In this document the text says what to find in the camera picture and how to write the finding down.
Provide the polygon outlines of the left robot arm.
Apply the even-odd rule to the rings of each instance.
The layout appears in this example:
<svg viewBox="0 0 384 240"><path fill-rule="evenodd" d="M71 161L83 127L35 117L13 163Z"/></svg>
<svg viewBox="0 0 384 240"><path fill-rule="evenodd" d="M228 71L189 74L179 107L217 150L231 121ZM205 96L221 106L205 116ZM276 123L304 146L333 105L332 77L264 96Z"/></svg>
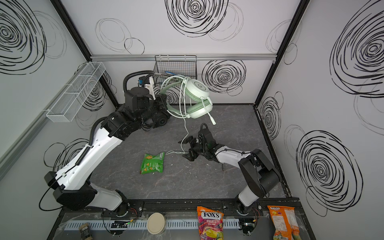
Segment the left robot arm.
<svg viewBox="0 0 384 240"><path fill-rule="evenodd" d="M125 103L107 117L96 120L84 148L64 167L45 175L58 204L72 211L86 207L118 211L124 203L120 191L110 191L90 182L90 176L103 159L138 130L164 126L167 97L154 93L155 72L146 70L123 80Z"/></svg>

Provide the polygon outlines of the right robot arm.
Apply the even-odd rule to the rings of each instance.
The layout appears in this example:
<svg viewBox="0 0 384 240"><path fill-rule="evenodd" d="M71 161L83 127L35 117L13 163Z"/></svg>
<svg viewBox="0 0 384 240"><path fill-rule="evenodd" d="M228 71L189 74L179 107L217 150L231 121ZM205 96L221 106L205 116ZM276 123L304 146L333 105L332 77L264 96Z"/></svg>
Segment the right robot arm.
<svg viewBox="0 0 384 240"><path fill-rule="evenodd" d="M241 170L247 186L236 197L236 208L240 215L248 214L257 200L266 197L281 182L280 172L260 149L241 151L218 144L205 123L201 124L196 138L187 136L179 143L190 145L188 152L182 154L190 162L203 156L208 161Z"/></svg>

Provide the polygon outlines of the black blue headphones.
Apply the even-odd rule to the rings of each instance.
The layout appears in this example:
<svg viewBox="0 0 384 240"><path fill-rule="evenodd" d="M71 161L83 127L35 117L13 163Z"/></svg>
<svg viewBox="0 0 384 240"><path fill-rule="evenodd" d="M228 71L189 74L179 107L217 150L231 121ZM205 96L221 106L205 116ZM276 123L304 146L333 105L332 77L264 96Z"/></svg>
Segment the black blue headphones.
<svg viewBox="0 0 384 240"><path fill-rule="evenodd" d="M153 117L153 128L162 127L167 124L170 119L170 115L167 112L156 113Z"/></svg>

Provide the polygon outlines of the mint green headphones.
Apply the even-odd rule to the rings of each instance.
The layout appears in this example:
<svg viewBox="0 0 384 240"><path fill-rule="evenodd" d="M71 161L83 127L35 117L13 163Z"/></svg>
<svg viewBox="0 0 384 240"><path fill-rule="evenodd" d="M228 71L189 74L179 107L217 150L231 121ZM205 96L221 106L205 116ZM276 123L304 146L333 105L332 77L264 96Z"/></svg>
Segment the mint green headphones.
<svg viewBox="0 0 384 240"><path fill-rule="evenodd" d="M211 115L213 102L210 90L203 82L182 75L170 76L161 84L160 95L166 96L167 91L174 87L180 88L179 105L174 108L167 103L167 112L171 116L178 119L198 119L208 115L212 124L217 124Z"/></svg>

